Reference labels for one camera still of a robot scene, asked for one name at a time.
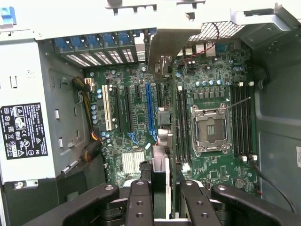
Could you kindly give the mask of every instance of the cpu socket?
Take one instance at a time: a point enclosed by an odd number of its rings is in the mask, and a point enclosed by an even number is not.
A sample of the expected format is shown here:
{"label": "cpu socket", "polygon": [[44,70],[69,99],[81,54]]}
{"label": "cpu socket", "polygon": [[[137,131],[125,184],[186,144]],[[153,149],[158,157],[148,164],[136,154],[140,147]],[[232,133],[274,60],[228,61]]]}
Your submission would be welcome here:
{"label": "cpu socket", "polygon": [[222,151],[229,153],[230,143],[229,116],[224,103],[220,108],[198,109],[192,106],[191,137],[192,147],[197,157],[203,152]]}

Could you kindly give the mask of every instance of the red wire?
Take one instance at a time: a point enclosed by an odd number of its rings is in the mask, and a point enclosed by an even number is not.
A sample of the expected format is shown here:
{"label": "red wire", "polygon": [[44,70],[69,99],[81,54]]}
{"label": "red wire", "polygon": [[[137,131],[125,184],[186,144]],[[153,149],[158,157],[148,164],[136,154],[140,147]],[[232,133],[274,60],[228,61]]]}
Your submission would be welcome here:
{"label": "red wire", "polygon": [[203,50],[203,51],[201,51],[201,52],[199,52],[199,53],[197,53],[197,54],[194,54],[194,55],[192,55],[192,56],[189,57],[189,58],[186,58],[185,60],[182,61],[182,63],[180,63],[180,66],[183,66],[187,61],[191,60],[191,59],[192,59],[193,57],[195,57],[196,55],[205,53],[205,52],[207,52],[208,50],[210,50],[211,48],[213,48],[213,47],[216,45],[216,43],[217,43],[217,41],[218,41],[218,39],[219,39],[219,37],[220,37],[220,31],[219,31],[219,29],[218,29],[218,27],[217,27],[217,25],[216,25],[215,23],[212,23],[212,24],[214,25],[214,27],[216,28],[216,31],[217,31],[216,42],[213,43],[213,45],[210,46],[209,48],[207,48],[207,49],[205,49],[205,50]]}

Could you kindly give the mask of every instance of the black label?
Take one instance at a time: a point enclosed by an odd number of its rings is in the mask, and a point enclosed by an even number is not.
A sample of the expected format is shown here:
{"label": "black label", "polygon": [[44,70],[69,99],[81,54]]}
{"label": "black label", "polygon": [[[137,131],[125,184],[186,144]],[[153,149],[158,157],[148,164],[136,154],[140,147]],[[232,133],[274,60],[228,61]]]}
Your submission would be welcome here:
{"label": "black label", "polygon": [[48,155],[40,103],[0,108],[6,158]]}

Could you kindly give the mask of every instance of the motherboard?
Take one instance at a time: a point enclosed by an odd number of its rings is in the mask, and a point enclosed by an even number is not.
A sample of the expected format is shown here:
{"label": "motherboard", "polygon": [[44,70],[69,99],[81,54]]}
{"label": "motherboard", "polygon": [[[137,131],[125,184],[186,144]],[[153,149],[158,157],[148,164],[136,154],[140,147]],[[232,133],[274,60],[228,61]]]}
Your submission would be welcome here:
{"label": "motherboard", "polygon": [[258,193],[256,173],[246,161],[256,154],[251,50],[222,43],[215,51],[214,56],[193,57],[186,51],[175,59],[175,115],[173,80],[155,83],[146,64],[85,70],[109,183],[123,186],[140,177],[140,162],[149,161],[152,147],[158,145],[160,120],[172,115],[173,167],[180,165],[186,179],[200,181],[207,189],[226,183]]}

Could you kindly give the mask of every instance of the green circuit board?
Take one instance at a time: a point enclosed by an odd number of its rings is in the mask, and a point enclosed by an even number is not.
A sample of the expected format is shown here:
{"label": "green circuit board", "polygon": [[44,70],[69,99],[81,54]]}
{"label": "green circuit board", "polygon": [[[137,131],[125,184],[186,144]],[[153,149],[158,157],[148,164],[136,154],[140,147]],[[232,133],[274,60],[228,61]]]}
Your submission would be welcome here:
{"label": "green circuit board", "polygon": [[[220,44],[216,46],[215,56],[207,57],[206,54],[201,54],[192,59],[193,63],[186,63],[184,67],[178,67],[187,57],[189,56],[178,56],[176,58],[174,72],[181,74],[181,76],[175,79],[176,87],[181,86],[186,90],[185,110],[188,118],[188,132],[186,135],[177,135],[177,137],[183,136],[184,143],[182,144],[181,139],[177,139],[177,147],[183,146],[184,150],[189,150],[190,159],[186,156],[186,159],[183,160],[179,153],[180,151],[177,151],[175,164],[183,166],[183,174],[186,179],[201,181],[208,189],[217,183],[233,185],[234,181],[239,178],[245,182],[243,189],[255,194],[257,190],[254,189],[253,184],[257,183],[257,176],[248,163],[240,161],[237,155],[235,155],[233,148],[226,154],[217,151],[202,153],[201,156],[196,156],[192,150],[192,133],[190,128],[190,115],[193,105],[198,106],[199,109],[218,108],[221,103],[231,106],[233,103],[229,88],[230,83],[237,84],[238,82],[244,82],[246,84],[252,81],[252,70],[247,64],[247,61],[251,57],[251,50],[247,46],[234,49],[232,43]],[[107,180],[109,183],[118,186],[123,186],[126,180],[140,177],[140,172],[136,169],[128,169],[129,166],[125,165],[127,164],[125,160],[127,158],[135,158],[132,154],[137,155],[136,158],[140,160],[150,160],[151,146],[156,144],[154,135],[151,134],[149,127],[146,84],[150,84],[152,90],[153,114],[155,115],[155,111],[160,105],[172,110],[171,80],[169,83],[161,83],[158,86],[153,82],[153,75],[144,72],[144,67],[146,67],[146,64],[115,65],[87,68],[85,70],[85,77],[92,79],[94,83],[93,90],[90,92],[90,100],[91,106],[95,106],[97,112],[94,116],[96,120],[94,129],[98,133],[97,135],[104,141],[103,154],[105,156]],[[214,85],[209,84],[210,80],[214,80]],[[117,123],[113,123],[111,131],[106,130],[103,96],[98,98],[99,94],[103,93],[97,93],[99,89],[102,89],[103,85],[107,85],[110,88],[109,98],[112,118],[116,119],[116,121],[122,121],[122,130],[120,130]],[[130,96],[133,121],[132,130],[135,132],[135,140],[129,137],[126,89],[128,96]],[[253,88],[247,87],[246,89],[249,89],[251,97],[248,100],[251,106],[251,146],[253,152],[256,153]],[[116,99],[116,92],[119,93],[120,104],[118,104]],[[229,140],[233,143],[232,108],[229,108],[227,111],[229,112],[230,119]],[[179,111],[176,111],[176,116],[179,117]],[[155,129],[158,129],[156,118],[154,126]],[[110,137],[102,136],[102,132],[109,133]]]}

